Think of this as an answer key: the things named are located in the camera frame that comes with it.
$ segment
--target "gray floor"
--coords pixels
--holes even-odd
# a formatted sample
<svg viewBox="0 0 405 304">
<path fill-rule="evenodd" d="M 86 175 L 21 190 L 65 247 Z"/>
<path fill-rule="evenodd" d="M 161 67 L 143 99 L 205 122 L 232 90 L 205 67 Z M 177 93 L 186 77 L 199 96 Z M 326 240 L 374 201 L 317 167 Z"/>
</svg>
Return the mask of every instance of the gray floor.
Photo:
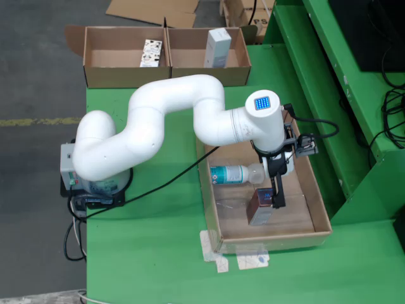
<svg viewBox="0 0 405 304">
<path fill-rule="evenodd" d="M 72 219 L 59 196 L 60 144 L 77 125 L 4 122 L 84 115 L 82 61 L 66 47 L 64 26 L 147 25 L 105 15 L 108 4 L 0 1 L 0 298 L 85 288 L 85 264 L 63 257 Z M 195 27 L 225 26 L 218 11 L 218 0 L 201 0 Z"/>
</svg>

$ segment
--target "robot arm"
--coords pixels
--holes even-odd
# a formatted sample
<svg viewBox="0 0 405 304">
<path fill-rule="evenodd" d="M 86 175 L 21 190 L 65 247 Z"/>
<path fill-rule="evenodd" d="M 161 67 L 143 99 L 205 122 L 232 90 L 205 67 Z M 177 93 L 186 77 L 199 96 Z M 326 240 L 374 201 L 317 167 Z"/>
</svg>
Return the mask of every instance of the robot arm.
<svg viewBox="0 0 405 304">
<path fill-rule="evenodd" d="M 87 181 L 102 181 L 152 158 L 165 137 L 165 115 L 193 108 L 194 132 L 204 143 L 224 146 L 253 141 L 257 151 L 273 153 L 285 141 L 278 96 L 257 91 L 245 106 L 225 110 L 219 80 L 193 75 L 160 80 L 136 90 L 129 102 L 125 129 L 116 134 L 113 119 L 103 111 L 85 115 L 78 126 L 73 166 Z"/>
</svg>

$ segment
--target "cardboard tray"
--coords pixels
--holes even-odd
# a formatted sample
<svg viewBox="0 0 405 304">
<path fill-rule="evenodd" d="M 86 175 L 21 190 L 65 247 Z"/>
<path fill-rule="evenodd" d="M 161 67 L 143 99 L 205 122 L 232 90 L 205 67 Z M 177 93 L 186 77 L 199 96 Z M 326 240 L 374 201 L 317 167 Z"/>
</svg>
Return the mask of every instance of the cardboard tray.
<svg viewBox="0 0 405 304">
<path fill-rule="evenodd" d="M 197 139 L 197 156 L 212 147 Z M 250 226 L 246 207 L 255 187 L 215 185 L 210 167 L 258 162 L 251 143 L 241 142 L 215 151 L 199 168 L 204 211 L 211 246 L 219 253 L 257 253 L 259 250 L 287 250 L 321 245 L 332 233 L 330 221 L 308 157 L 294 158 L 295 170 L 283 177 L 286 207 L 274 209 L 266 225 Z M 265 180 L 258 188 L 271 187 Z"/>
<path fill-rule="evenodd" d="M 211 28 L 167 28 L 171 77 L 208 74 L 224 86 L 244 86 L 249 78 L 251 61 L 239 28 L 227 28 L 232 38 L 227 66 L 204 68 L 208 31 Z"/>
<path fill-rule="evenodd" d="M 65 27 L 69 48 L 83 57 L 87 87 L 140 87 L 170 78 L 163 27 Z M 159 67 L 141 68 L 146 39 L 163 41 Z"/>
</svg>

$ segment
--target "bottle label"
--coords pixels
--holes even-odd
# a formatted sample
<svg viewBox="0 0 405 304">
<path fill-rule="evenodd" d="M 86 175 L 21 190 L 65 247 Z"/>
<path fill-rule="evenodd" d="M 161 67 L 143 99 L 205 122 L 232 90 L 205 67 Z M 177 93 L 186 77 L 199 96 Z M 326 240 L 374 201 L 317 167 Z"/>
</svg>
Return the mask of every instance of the bottle label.
<svg viewBox="0 0 405 304">
<path fill-rule="evenodd" d="M 241 166 L 211 167 L 213 184 L 241 184 L 243 171 Z"/>
</svg>

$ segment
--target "white product box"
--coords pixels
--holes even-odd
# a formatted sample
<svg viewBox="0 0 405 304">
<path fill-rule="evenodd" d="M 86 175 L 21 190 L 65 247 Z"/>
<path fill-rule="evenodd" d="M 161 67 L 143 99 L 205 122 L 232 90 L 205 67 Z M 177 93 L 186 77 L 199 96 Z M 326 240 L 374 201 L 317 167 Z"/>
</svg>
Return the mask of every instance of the white product box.
<svg viewBox="0 0 405 304">
<path fill-rule="evenodd" d="M 158 40 L 145 40 L 144 53 L 140 60 L 141 68 L 156 68 L 159 66 L 162 42 Z"/>
<path fill-rule="evenodd" d="M 208 32 L 204 68 L 225 68 L 232 38 L 224 28 Z"/>
</svg>

